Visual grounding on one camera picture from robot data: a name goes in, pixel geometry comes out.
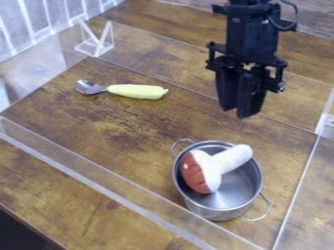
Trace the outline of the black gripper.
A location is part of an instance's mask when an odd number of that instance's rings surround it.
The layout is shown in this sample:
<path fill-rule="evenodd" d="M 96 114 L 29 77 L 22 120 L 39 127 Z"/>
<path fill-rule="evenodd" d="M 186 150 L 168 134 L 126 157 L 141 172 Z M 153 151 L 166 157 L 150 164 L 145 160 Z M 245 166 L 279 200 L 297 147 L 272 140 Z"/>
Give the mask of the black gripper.
<path fill-rule="evenodd" d="M 256 59 L 228 56 L 225 46 L 206 45 L 205 68 L 214 72 L 217 100 L 224 110 L 237 107 L 237 117 L 247 118 L 260 112 L 265 92 L 284 91 L 283 71 L 287 62 L 275 57 Z"/>

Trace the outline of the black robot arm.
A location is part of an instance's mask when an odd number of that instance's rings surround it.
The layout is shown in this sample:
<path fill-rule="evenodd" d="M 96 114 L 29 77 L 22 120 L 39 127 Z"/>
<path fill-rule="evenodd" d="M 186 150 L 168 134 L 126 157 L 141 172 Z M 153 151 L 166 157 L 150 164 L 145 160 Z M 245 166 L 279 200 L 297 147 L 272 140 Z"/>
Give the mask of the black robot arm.
<path fill-rule="evenodd" d="M 225 43 L 206 44 L 205 68 L 214 72 L 217 100 L 239 118 L 259 113 L 265 92 L 284 91 L 287 62 L 275 56 L 279 38 L 280 6 L 268 0 L 229 0 L 212 6 L 226 17 Z"/>

